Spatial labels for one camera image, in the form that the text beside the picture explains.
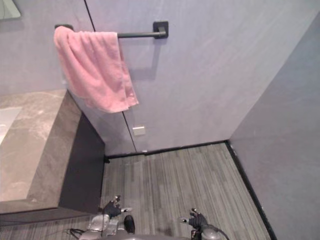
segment towel bar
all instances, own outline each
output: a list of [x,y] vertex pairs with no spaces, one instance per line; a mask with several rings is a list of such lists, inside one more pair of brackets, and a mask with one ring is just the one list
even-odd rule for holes
[[[54,26],[57,27],[64,26],[71,30],[74,30],[74,27],[70,24],[57,24]],[[167,39],[169,36],[169,22],[168,21],[155,21],[153,23],[153,32],[130,32],[130,33],[118,33],[119,39],[124,38],[149,38],[153,37],[155,39]]]

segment wall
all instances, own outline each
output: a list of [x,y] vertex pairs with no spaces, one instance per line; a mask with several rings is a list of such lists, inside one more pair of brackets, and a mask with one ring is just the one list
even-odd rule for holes
[[[76,30],[92,31],[84,1],[14,3],[21,17],[0,20],[0,96],[65,88],[53,42],[54,26],[71,24]],[[122,113],[105,114],[75,99],[105,141],[108,153],[135,151]]]
[[279,240],[319,239],[320,14],[231,137]]
[[169,38],[121,39],[140,105],[126,111],[138,151],[229,139],[292,52],[317,0],[90,0],[97,31]]
[[[92,31],[83,1],[15,1],[0,21],[0,95],[64,88],[53,27]],[[228,139],[281,68],[319,9],[317,0],[90,0],[97,31],[145,32],[170,22],[169,38],[121,39],[140,104],[126,111],[137,151]],[[134,152],[122,113],[77,103],[108,155]]]

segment white sink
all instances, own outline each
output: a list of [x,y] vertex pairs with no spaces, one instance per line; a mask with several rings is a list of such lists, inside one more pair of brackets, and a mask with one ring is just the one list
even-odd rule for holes
[[22,107],[0,109],[0,145],[21,109]]

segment floor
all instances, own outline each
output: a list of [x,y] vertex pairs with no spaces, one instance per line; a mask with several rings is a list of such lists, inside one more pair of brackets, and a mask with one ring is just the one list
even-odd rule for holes
[[[123,207],[133,207],[137,234],[190,237],[192,228],[177,219],[197,208],[232,240],[270,239],[224,143],[112,159],[105,165],[101,205],[115,195]],[[88,221],[3,227],[0,239],[69,240],[64,230],[85,229]]]

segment countertop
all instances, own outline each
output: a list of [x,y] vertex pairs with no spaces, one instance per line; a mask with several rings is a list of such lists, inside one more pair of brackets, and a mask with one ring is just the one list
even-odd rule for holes
[[81,116],[65,89],[0,97],[0,109],[17,107],[0,145],[0,214],[58,205]]

